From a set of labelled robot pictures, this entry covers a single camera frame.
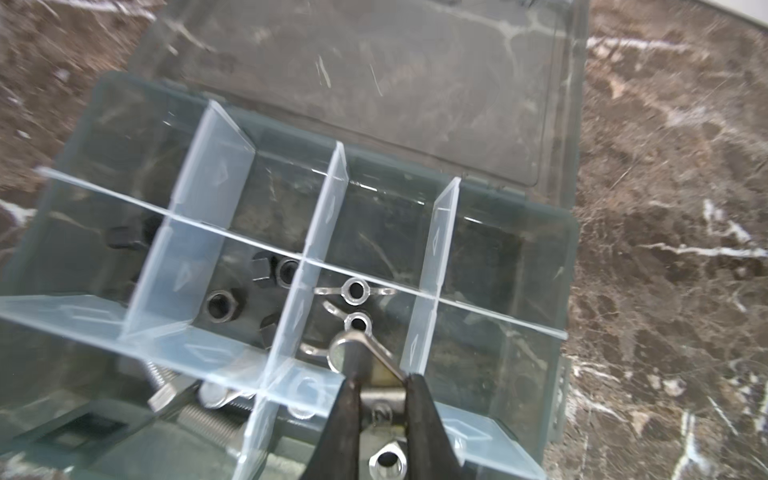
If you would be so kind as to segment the clear plastic organizer box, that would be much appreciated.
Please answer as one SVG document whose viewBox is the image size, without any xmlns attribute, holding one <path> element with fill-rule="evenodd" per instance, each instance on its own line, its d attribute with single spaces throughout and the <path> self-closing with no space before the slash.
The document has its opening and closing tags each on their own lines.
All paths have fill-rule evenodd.
<svg viewBox="0 0 768 480">
<path fill-rule="evenodd" d="M 588 14 L 3 2 L 2 477 L 299 479 L 347 379 L 330 301 L 424 377 L 461 478 L 544 478 Z M 261 251 L 299 262 L 290 289 L 252 283 Z M 313 292 L 350 277 L 397 294 Z M 219 289 L 244 293 L 238 319 L 205 316 Z M 195 378 L 242 448 L 154 414 L 144 362 Z"/>
</svg>

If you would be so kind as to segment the black hex nut left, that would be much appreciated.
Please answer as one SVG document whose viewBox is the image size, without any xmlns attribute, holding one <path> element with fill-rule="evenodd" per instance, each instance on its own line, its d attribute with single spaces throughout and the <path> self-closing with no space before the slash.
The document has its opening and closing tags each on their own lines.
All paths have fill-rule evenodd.
<svg viewBox="0 0 768 480">
<path fill-rule="evenodd" d="M 239 289 L 219 289 L 209 293 L 203 302 L 203 311 L 208 320 L 221 324 L 240 317 L 246 305 L 244 293 Z"/>
</svg>

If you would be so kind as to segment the steel hex nut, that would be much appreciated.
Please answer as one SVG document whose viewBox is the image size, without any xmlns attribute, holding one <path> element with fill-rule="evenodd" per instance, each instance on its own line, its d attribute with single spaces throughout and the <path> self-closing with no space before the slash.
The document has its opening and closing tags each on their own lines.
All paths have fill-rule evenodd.
<svg viewBox="0 0 768 480">
<path fill-rule="evenodd" d="M 404 480 L 408 471 L 405 450 L 397 441 L 385 444 L 369 458 L 368 471 L 373 480 Z"/>
</svg>

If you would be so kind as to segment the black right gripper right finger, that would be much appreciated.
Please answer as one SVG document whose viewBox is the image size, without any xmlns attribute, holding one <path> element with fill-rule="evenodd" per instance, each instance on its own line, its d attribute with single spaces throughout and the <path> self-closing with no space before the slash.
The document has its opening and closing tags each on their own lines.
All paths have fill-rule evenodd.
<svg viewBox="0 0 768 480">
<path fill-rule="evenodd" d="M 460 479 L 462 467 L 424 377 L 409 375 L 405 390 L 409 478 Z"/>
</svg>

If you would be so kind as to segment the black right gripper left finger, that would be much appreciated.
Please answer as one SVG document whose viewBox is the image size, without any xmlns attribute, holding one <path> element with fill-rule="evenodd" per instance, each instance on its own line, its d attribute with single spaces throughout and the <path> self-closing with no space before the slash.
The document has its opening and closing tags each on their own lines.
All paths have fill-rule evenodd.
<svg viewBox="0 0 768 480">
<path fill-rule="evenodd" d="M 344 380 L 301 480 L 359 478 L 360 393 L 358 381 Z"/>
</svg>

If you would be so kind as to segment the black hex nut dark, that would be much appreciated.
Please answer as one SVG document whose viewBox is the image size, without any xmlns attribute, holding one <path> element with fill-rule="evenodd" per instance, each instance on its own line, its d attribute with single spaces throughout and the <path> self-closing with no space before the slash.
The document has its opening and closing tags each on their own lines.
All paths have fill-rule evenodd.
<svg viewBox="0 0 768 480">
<path fill-rule="evenodd" d="M 275 269 L 277 257 L 268 251 L 256 253 L 251 259 L 250 276 L 254 285 L 259 288 L 271 288 L 276 285 Z"/>
</svg>

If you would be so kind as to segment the steel wing nut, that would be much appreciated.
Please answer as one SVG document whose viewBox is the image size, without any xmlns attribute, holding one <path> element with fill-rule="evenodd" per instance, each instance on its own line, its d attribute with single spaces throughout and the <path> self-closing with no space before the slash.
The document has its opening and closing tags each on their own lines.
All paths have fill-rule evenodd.
<svg viewBox="0 0 768 480">
<path fill-rule="evenodd" d="M 362 404 L 392 417 L 405 413 L 406 374 L 392 354 L 373 336 L 359 330 L 343 331 L 328 351 L 331 369 L 360 387 Z"/>
<path fill-rule="evenodd" d="M 372 287 L 359 277 L 348 278 L 340 287 L 315 287 L 315 295 L 340 296 L 350 306 L 360 306 L 372 296 L 394 296 L 397 290 L 390 287 Z"/>
<path fill-rule="evenodd" d="M 369 336 L 373 334 L 373 322 L 367 313 L 362 311 L 346 313 L 330 301 L 323 301 L 322 306 L 328 313 L 343 322 L 346 331 L 358 330 Z"/>
</svg>

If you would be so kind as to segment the black hex nut upper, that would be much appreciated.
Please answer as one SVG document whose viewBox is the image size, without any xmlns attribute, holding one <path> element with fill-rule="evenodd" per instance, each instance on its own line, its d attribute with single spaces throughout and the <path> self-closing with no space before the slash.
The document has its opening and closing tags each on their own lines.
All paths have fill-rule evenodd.
<svg viewBox="0 0 768 480">
<path fill-rule="evenodd" d="M 279 260 L 275 267 L 276 284 L 283 289 L 290 289 L 298 268 L 299 262 L 293 258 Z"/>
</svg>

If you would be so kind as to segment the steel hex bolt left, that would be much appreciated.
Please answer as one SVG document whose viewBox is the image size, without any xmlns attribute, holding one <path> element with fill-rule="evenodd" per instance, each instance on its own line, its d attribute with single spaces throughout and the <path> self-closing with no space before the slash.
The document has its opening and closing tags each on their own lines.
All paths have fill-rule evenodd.
<svg viewBox="0 0 768 480">
<path fill-rule="evenodd" d="M 198 381 L 152 362 L 142 364 L 154 393 L 147 400 L 157 415 L 175 416 L 182 428 L 230 451 L 242 448 L 243 425 L 226 415 L 213 413 L 193 399 Z"/>
</svg>

